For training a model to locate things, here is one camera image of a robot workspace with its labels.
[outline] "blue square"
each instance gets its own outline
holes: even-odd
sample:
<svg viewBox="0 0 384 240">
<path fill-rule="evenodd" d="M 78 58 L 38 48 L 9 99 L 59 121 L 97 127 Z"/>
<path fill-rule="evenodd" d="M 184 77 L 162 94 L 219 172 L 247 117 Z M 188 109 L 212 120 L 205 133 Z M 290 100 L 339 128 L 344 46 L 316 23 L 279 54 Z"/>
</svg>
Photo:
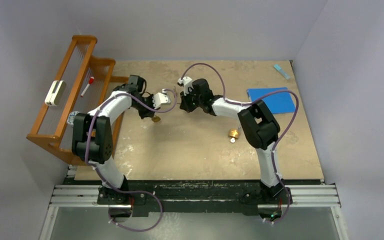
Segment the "blue square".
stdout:
<svg viewBox="0 0 384 240">
<path fill-rule="evenodd" d="M 287 90 L 286 87 L 274 88 L 249 88 L 247 90 L 249 100 L 252 102 L 259 97 L 277 90 Z M 263 99 L 272 114 L 286 114 L 295 111 L 295 104 L 288 92 L 280 92 Z"/>
</svg>

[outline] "wooden frame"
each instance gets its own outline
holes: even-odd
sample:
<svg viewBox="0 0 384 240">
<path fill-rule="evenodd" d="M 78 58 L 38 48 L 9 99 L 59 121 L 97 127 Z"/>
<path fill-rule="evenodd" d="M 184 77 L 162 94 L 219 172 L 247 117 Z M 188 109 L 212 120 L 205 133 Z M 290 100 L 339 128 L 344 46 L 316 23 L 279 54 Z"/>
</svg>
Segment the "wooden frame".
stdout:
<svg viewBox="0 0 384 240">
<path fill-rule="evenodd" d="M 113 76 L 112 72 L 116 61 L 111 58 L 99 58 L 92 55 L 97 39 L 91 35 L 74 35 L 71 39 L 71 44 L 68 47 L 68 50 L 62 59 L 61 65 L 59 66 L 58 71 L 54 80 L 61 80 L 64 72 L 66 71 L 67 65 L 69 64 L 70 58 L 73 55 L 73 52 L 77 48 L 83 55 L 80 67 L 78 69 L 77 75 L 73 82 L 73 87 L 70 91 L 68 100 L 65 103 L 65 107 L 62 111 L 62 114 L 59 118 L 58 125 L 56 127 L 54 134 L 39 134 L 42 123 L 44 122 L 45 116 L 48 111 L 48 106 L 43 103 L 42 107 L 39 110 L 39 113 L 36 117 L 30 133 L 27 135 L 27 139 L 35 143 L 39 147 L 45 149 L 49 153 L 53 154 L 57 158 L 61 159 L 67 164 L 75 166 L 84 166 L 85 163 L 76 155 L 74 155 L 71 149 L 63 149 L 60 147 L 64 133 L 67 128 L 67 118 L 70 112 L 73 111 L 73 107 L 76 103 L 78 95 L 80 93 L 80 88 L 82 87 L 83 81 L 89 69 L 94 73 L 95 81 L 103 81 L 103 87 L 99 97 L 98 105 L 100 105 L 104 100 L 107 94 L 107 89 L 109 84 L 112 83 L 126 83 L 128 77 L 123 76 Z M 116 121 L 113 128 L 113 142 L 114 145 L 117 145 L 117 140 L 119 136 L 119 131 L 122 123 L 123 115 L 121 115 Z"/>
</svg>

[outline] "white wall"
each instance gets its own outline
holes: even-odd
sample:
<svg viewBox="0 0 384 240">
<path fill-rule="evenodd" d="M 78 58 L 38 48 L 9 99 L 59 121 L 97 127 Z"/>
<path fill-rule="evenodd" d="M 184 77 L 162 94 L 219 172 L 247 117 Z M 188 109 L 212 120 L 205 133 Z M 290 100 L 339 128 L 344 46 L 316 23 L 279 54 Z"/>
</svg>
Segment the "white wall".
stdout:
<svg viewBox="0 0 384 240">
<path fill-rule="evenodd" d="M 26 135 L 75 33 L 43 0 L 0 0 L 2 240 L 39 238 L 52 188 L 67 173 Z"/>
<path fill-rule="evenodd" d="M 326 0 L 56 0 L 117 60 L 290 60 Z"/>
<path fill-rule="evenodd" d="M 351 239 L 384 239 L 384 1 L 328 0 L 294 70 Z"/>
</svg>

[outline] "white round object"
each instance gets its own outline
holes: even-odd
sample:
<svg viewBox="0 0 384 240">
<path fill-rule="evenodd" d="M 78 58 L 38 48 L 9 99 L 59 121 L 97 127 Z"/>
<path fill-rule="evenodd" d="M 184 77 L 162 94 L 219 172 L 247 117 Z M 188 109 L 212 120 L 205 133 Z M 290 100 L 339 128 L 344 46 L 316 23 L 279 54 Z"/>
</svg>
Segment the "white round object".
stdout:
<svg viewBox="0 0 384 240">
<path fill-rule="evenodd" d="M 67 124 L 71 125 L 71 126 L 74 126 L 74 117 L 79 113 L 79 111 L 72 111 L 70 112 L 70 114 L 68 115 L 68 118 L 67 118 Z"/>
</svg>

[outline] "red marker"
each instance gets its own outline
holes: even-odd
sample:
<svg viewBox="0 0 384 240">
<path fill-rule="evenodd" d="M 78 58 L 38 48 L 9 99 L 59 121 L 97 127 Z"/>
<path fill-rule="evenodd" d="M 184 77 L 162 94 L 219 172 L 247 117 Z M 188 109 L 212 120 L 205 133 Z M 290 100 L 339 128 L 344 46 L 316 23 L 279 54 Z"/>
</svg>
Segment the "red marker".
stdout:
<svg viewBox="0 0 384 240">
<path fill-rule="evenodd" d="M 85 95 L 86 91 L 88 90 L 89 86 L 94 82 L 95 78 L 93 76 L 90 77 L 89 83 L 87 83 L 86 87 L 84 88 L 83 92 L 80 94 L 80 97 L 83 98 L 83 95 Z"/>
</svg>

